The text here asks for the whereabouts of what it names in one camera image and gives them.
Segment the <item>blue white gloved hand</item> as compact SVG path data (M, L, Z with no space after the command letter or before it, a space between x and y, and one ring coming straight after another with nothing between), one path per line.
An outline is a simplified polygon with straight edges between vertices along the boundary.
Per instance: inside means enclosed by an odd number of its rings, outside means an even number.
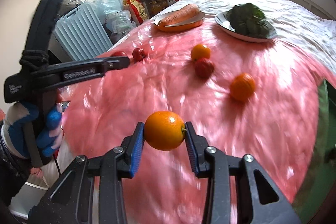
M32 125L32 137L44 157L52 156L59 149L63 138L61 105L56 103L41 120L38 116L38 107L29 103L17 102L8 109L1 128L1 139L13 155L21 159L30 158L25 138L28 124Z

